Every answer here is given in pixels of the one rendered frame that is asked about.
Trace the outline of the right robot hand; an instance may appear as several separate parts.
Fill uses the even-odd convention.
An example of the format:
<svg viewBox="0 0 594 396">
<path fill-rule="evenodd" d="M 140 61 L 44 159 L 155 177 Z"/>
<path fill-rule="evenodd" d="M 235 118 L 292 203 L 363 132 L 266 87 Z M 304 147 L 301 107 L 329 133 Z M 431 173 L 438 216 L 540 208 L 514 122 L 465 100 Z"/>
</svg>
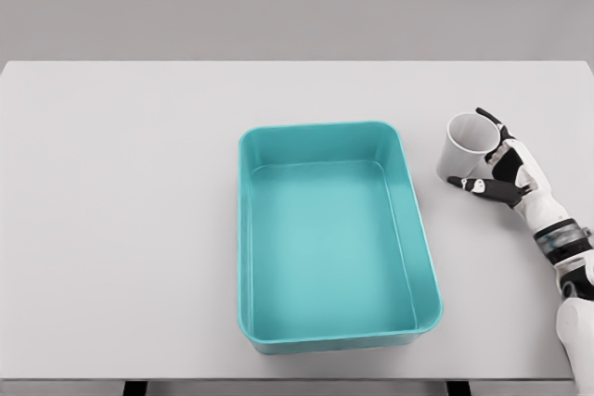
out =
<svg viewBox="0 0 594 396">
<path fill-rule="evenodd" d="M 549 181 L 525 144 L 488 111 L 476 108 L 475 112 L 492 122 L 498 131 L 497 145 L 483 155 L 491 177 L 480 179 L 450 174 L 445 180 L 479 198 L 506 204 L 511 209 L 532 193 L 549 193 Z"/>
</svg>

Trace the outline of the white paper cup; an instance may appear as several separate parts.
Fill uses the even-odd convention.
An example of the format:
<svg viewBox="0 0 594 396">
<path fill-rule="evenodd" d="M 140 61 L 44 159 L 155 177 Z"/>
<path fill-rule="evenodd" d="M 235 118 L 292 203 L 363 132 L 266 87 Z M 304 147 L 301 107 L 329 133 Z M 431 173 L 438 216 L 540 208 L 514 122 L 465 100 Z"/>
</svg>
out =
<svg viewBox="0 0 594 396">
<path fill-rule="evenodd" d="M 499 129 L 485 116 L 467 112 L 452 117 L 436 166 L 438 177 L 444 181 L 450 176 L 467 177 L 499 141 Z"/>
</svg>

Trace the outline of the teal plastic basket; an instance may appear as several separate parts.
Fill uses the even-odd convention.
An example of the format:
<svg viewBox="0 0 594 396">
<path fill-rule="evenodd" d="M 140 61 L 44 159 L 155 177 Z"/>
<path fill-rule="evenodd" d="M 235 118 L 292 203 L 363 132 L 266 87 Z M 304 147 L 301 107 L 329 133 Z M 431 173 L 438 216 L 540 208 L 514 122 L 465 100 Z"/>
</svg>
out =
<svg viewBox="0 0 594 396">
<path fill-rule="evenodd" d="M 258 352 L 406 345 L 443 311 L 393 126 L 266 126 L 240 138 L 238 321 Z"/>
</svg>

